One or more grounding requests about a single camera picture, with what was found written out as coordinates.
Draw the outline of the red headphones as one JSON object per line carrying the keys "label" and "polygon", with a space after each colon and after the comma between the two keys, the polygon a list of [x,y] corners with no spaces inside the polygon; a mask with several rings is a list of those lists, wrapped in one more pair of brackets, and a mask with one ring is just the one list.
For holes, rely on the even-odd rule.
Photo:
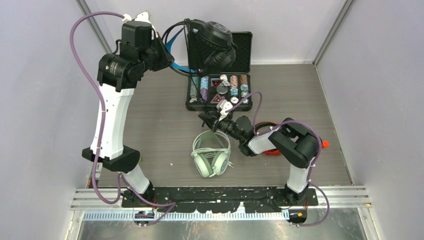
{"label": "red headphones", "polygon": [[[275,122],[262,121],[262,122],[256,123],[254,128],[255,128],[255,131],[259,133],[260,129],[264,129],[264,128],[270,129],[271,127],[275,127],[276,125],[277,124]],[[263,151],[262,154],[266,156],[280,156],[282,153],[278,149],[274,148],[274,149]]]}

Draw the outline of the mint green headphones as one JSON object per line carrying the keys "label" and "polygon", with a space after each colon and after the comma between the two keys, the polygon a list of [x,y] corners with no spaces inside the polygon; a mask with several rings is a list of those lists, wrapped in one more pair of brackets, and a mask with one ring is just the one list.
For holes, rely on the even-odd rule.
{"label": "mint green headphones", "polygon": [[[219,148],[201,147],[202,143],[209,140],[217,141]],[[232,168],[234,164],[230,161],[231,153],[230,139],[221,131],[204,131],[192,143],[191,157],[203,178],[220,176],[228,167]]]}

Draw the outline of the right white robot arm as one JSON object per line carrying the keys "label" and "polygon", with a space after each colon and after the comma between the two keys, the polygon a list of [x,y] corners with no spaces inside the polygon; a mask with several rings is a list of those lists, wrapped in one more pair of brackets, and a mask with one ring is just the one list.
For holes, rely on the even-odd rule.
{"label": "right white robot arm", "polygon": [[247,157],[279,151],[290,163],[289,177],[282,194],[291,205],[299,205],[310,185],[311,168],[322,150],[322,139],[309,126],[286,118],[276,124],[256,124],[243,115],[236,120],[219,120],[217,114],[198,116],[212,131],[221,131],[239,142],[239,150]]}

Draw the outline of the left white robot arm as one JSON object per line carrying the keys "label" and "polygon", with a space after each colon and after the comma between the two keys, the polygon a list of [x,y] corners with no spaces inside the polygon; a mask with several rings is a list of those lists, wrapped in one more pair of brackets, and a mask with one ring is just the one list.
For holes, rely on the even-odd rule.
{"label": "left white robot arm", "polygon": [[95,135],[90,147],[83,149],[87,160],[98,160],[103,166],[120,173],[141,207],[153,202],[151,181],[139,166],[140,152],[123,144],[130,101],[145,72],[167,68],[174,58],[149,22],[130,20],[121,27],[118,53],[105,54],[98,63],[96,80],[102,96]]}

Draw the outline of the blue black headphones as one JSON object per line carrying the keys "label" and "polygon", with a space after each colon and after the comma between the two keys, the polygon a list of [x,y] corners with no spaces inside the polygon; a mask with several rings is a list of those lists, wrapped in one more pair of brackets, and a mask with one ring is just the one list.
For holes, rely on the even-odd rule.
{"label": "blue black headphones", "polygon": [[186,33],[188,56],[191,55],[191,50],[199,49],[199,42],[209,47],[212,53],[203,61],[203,64],[194,69],[182,67],[173,62],[169,67],[177,74],[185,77],[205,77],[225,70],[236,60],[238,46],[233,41],[232,32],[215,21],[205,22],[199,19],[186,18],[170,26],[163,33],[163,43],[169,53],[173,42],[182,31]]}

